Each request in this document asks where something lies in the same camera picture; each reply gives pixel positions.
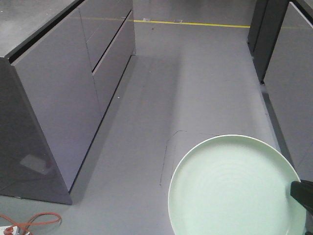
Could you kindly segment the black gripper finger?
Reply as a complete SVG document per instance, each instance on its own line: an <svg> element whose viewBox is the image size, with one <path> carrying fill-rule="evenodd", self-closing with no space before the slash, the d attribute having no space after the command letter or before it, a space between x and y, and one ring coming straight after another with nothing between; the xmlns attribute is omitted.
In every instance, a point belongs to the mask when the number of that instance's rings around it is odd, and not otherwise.
<svg viewBox="0 0 313 235"><path fill-rule="evenodd" d="M313 214L313 183L301 180L291 183L290 195L301 204L310 215Z"/></svg>

